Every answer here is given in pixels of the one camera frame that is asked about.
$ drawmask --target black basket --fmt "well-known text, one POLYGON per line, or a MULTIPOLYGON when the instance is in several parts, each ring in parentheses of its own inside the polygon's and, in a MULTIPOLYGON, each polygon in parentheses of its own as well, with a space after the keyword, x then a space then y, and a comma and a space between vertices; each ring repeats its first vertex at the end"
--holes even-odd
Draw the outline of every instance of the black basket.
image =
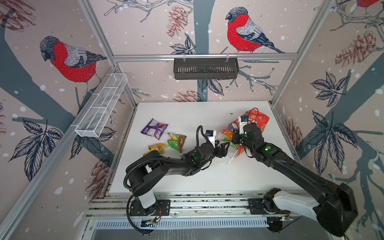
POLYGON ((237 58, 175 58, 175 79, 235 79, 239 73, 237 58))

